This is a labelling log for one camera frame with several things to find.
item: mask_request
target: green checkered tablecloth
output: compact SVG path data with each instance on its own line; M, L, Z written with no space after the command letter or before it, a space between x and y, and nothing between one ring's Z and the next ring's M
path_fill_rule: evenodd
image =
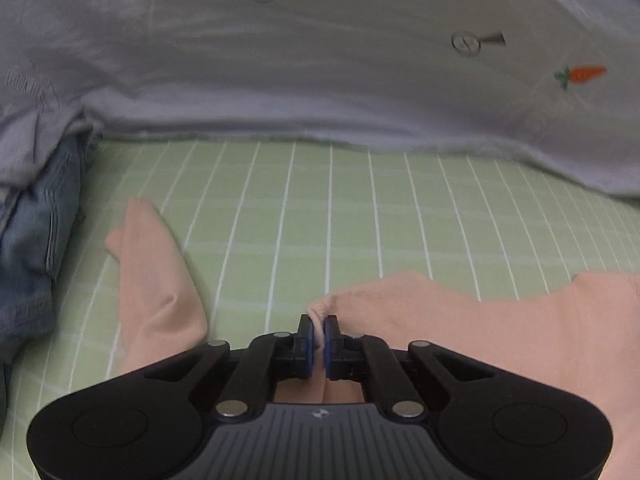
M40 407L118 370L118 264L103 240L135 195L174 232L210 336L235 348L295 329L328 291L407 268L482 300L555 290L585 269L640 270L640 211L516 164L306 143L106 142L56 288L59 327L12 374L2 479L37 478L25 433Z

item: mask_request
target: circular cap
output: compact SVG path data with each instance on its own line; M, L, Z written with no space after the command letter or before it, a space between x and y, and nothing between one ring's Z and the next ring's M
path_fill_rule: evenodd
M216 411L222 416L240 416L248 410L249 407L242 400L223 400L216 405Z
M101 406L79 415L73 423L78 440L92 447L120 447L146 431L146 415L134 408Z
M424 406L414 400L401 400L396 402L391 410L402 418L414 418L424 413Z
M561 413L531 403L505 406L495 413L492 425L504 440L528 447L549 446L566 433L566 419Z

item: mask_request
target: orange carrot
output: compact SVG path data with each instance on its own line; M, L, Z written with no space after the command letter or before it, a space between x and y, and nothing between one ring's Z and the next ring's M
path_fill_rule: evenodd
M574 66L569 72L571 83L581 84L601 76L607 71L604 66Z

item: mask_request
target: peach garment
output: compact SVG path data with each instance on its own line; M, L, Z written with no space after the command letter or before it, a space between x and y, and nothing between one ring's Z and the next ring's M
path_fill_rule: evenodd
M120 322L125 373L192 348L207 333L202 302L182 255L153 205L133 198L106 245L120 260ZM640 294L634 274L587 272L552 294L479 302L416 272L357 285L311 304L321 321L335 314L345 333L385 339L392 348L428 339L596 404L614 430L602 480L640 470ZM309 381L285 381L279 402L359 402L349 381L324 378L321 349Z
M174 238L153 204L129 198L121 227L106 237L120 261L120 334L125 374L193 348L207 317Z

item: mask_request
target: blue jeans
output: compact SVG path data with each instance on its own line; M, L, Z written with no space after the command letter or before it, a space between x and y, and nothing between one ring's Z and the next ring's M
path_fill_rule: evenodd
M63 138L37 181L0 203L0 431L11 363L53 330L51 289L79 211L91 134Z

